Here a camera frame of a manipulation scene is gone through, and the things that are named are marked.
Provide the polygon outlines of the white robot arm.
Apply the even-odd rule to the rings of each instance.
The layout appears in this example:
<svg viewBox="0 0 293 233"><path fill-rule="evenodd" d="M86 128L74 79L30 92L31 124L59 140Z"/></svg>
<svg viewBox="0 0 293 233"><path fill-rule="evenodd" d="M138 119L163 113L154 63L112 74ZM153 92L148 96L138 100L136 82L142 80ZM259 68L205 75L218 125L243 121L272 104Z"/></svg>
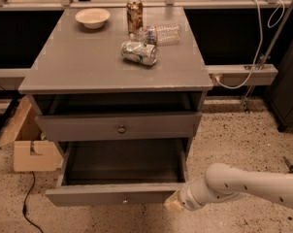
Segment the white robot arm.
<svg viewBox="0 0 293 233"><path fill-rule="evenodd" d="M293 209L293 174L248 172L213 163L204 176L186 182L167 198L164 206L173 212L196 211L210 203L241 199L244 193Z"/></svg>

